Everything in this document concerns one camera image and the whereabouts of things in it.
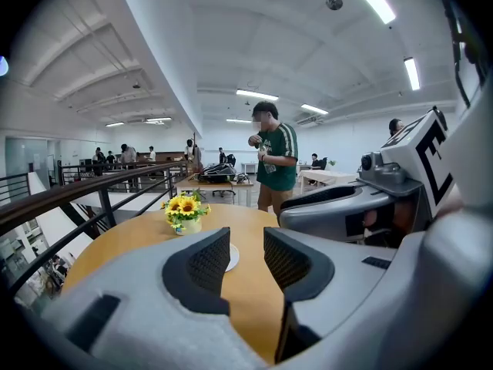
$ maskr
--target flower pot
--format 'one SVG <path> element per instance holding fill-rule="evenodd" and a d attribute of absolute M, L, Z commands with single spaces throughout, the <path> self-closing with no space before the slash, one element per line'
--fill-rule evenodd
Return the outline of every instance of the flower pot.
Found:
<path fill-rule="evenodd" d="M 175 229 L 176 234 L 179 236 L 186 236 L 187 234 L 199 233 L 202 230 L 202 221 L 200 218 L 191 220 L 182 220 L 182 227 Z"/>

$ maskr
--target desk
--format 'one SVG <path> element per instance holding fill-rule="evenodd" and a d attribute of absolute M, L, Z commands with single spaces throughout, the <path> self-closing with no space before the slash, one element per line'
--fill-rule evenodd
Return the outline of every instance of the desk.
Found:
<path fill-rule="evenodd" d="M 252 205 L 252 183 L 236 183 L 236 182 L 225 182 L 225 183 L 207 183 L 201 182 L 193 179 L 193 175 L 175 183 L 176 190 L 181 192 L 182 190 L 233 190 L 238 189 L 238 197 L 240 197 L 240 191 L 246 191 L 246 206 L 250 207 Z"/>
<path fill-rule="evenodd" d="M 305 170 L 300 172 L 301 193 L 304 192 L 307 180 L 315 180 L 318 183 L 326 185 L 341 185 L 356 180 L 356 174 L 340 173 L 329 170 Z"/>
<path fill-rule="evenodd" d="M 255 162 L 252 162 L 252 163 L 241 163 L 241 165 L 243 166 L 243 172 L 245 174 L 247 173 L 247 167 L 248 166 L 253 166 L 253 173 L 256 174 L 257 173 L 257 170 L 258 170 L 259 163 L 255 163 Z"/>
<path fill-rule="evenodd" d="M 274 214 L 229 204 L 211 204 L 202 230 L 231 228 L 240 262 L 224 275 L 221 297 L 230 303 L 230 321 L 238 334 L 267 363 L 273 364 L 283 315 L 283 292 L 263 260 L 263 228 L 277 227 Z M 163 210 L 126 220 L 94 240 L 75 261 L 63 292 L 125 252 L 177 238 Z"/>

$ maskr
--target round wooden table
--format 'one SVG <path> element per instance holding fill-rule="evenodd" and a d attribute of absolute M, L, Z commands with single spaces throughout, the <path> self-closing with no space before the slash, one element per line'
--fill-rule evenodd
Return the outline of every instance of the round wooden table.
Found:
<path fill-rule="evenodd" d="M 277 227 L 274 214 L 229 204 L 210 204 L 202 231 L 231 228 L 240 262 L 224 274 L 221 297 L 230 303 L 230 321 L 238 334 L 266 362 L 273 364 L 283 315 L 283 292 L 263 260 L 263 228 Z M 94 240 L 78 257 L 63 291 L 125 252 L 178 239 L 163 210 L 126 220 Z"/>

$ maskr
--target wooden handrail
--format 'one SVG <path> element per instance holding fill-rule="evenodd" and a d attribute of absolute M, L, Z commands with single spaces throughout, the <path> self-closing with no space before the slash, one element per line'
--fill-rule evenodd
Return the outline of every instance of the wooden handrail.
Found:
<path fill-rule="evenodd" d="M 148 175 L 170 167 L 178 167 L 184 163 L 184 161 L 165 164 L 157 163 L 155 166 L 123 170 L 111 175 L 93 177 L 88 180 L 74 182 L 64 185 L 63 187 L 54 187 L 14 203 L 6 204 L 5 206 L 0 207 L 0 236 L 40 214 L 59 207 L 62 204 L 66 204 L 74 199 L 78 199 L 86 194 L 142 175 Z"/>

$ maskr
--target black mesh pad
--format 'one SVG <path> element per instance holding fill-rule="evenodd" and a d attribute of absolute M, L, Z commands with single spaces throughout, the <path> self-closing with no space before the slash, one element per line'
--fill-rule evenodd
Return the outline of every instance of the black mesh pad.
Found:
<path fill-rule="evenodd" d="M 220 297 L 229 262 L 230 229 L 224 227 L 169 257 L 163 266 L 163 282 L 183 307 L 193 312 L 229 315 L 230 306 Z"/>
<path fill-rule="evenodd" d="M 315 298 L 334 276 L 334 263 L 278 229 L 263 229 L 263 258 L 287 301 Z"/>

